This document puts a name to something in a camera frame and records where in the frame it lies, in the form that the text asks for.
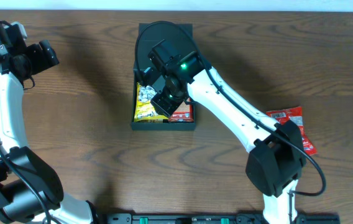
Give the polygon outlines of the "red orange snack box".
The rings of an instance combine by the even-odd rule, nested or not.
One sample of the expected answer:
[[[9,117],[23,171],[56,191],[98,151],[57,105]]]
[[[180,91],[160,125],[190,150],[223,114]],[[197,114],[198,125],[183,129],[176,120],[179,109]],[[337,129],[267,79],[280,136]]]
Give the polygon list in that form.
[[[174,111],[174,113],[169,117],[169,122],[193,122],[193,105],[191,100],[187,100],[188,104],[184,101],[181,105]]]

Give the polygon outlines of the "yellow Hacks candy bag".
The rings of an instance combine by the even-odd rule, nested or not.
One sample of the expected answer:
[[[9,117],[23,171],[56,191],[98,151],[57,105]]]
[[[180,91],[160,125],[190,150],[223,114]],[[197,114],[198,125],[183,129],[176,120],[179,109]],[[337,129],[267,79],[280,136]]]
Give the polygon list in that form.
[[[136,90],[134,122],[161,123],[164,119],[168,119],[166,116],[158,114],[151,104],[151,99],[157,94],[151,86],[142,86],[137,83]]]

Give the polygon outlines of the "red snack pouch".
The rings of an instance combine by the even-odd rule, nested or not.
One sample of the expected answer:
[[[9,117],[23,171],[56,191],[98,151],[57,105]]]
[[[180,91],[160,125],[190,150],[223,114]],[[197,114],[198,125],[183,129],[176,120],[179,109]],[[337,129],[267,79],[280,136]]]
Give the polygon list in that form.
[[[310,156],[316,154],[318,151],[313,143],[309,140],[305,134],[305,129],[303,125],[303,111],[301,106],[294,108],[288,108],[283,110],[272,110],[265,113],[269,117],[276,119],[279,123],[285,124],[287,121],[294,122],[300,129],[301,139],[303,142],[304,150]]]

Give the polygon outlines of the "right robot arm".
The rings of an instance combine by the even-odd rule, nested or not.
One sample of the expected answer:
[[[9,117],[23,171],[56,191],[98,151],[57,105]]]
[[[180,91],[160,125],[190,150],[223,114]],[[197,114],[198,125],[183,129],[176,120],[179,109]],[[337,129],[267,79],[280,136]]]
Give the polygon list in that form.
[[[162,40],[147,56],[152,66],[144,71],[144,83],[157,92],[151,101],[156,112],[170,117],[187,99],[210,110],[249,154],[245,172],[264,196],[265,221],[293,223],[298,216],[293,192],[306,164],[299,127],[253,107],[197,51],[183,57]]]

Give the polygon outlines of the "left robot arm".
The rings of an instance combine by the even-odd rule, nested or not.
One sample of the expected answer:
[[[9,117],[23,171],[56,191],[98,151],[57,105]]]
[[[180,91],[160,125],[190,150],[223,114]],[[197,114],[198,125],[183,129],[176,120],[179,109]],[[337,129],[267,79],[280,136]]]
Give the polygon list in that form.
[[[24,83],[58,58],[47,40],[27,45],[26,39],[21,23],[0,21],[0,221],[97,223],[93,205],[66,194],[55,170],[29,146]]]

